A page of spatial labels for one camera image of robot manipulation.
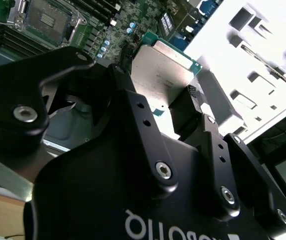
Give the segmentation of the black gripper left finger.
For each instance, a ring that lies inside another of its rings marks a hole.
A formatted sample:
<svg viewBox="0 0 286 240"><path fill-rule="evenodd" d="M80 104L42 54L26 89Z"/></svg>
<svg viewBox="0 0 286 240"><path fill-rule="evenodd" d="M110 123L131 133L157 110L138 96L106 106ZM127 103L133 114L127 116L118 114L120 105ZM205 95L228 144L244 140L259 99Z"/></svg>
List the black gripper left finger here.
<svg viewBox="0 0 286 240"><path fill-rule="evenodd" d="M49 119L73 100L91 107L93 136L58 164L78 174L95 160L107 170L119 156L140 188L176 189L172 159L129 73L116 64L97 71L92 58L70 46L0 65L0 164L10 171L24 167L34 180L49 163L41 151Z"/></svg>

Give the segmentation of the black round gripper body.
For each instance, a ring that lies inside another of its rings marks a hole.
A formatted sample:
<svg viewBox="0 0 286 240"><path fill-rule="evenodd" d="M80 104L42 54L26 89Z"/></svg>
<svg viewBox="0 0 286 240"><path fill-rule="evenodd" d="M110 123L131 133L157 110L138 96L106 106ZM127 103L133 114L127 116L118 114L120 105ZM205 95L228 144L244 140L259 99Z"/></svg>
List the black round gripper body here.
<svg viewBox="0 0 286 240"><path fill-rule="evenodd" d="M200 208L193 188L200 154L162 135L178 176L171 193L140 188L114 156L107 170L98 160L75 173L48 163L33 189L31 214L24 215L28 240L265 240L266 232L247 210L221 221Z"/></svg>

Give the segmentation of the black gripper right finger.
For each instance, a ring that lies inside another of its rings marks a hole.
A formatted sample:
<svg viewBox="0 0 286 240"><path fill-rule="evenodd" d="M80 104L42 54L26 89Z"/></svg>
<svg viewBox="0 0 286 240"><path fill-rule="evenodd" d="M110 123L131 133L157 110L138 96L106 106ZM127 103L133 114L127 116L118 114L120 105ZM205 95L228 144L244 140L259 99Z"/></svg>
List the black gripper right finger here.
<svg viewBox="0 0 286 240"><path fill-rule="evenodd" d="M215 119L201 109L205 101L188 85L169 106L180 141L200 154L197 204L224 222L247 210L269 238L286 240L286 197L237 135L220 135Z"/></svg>

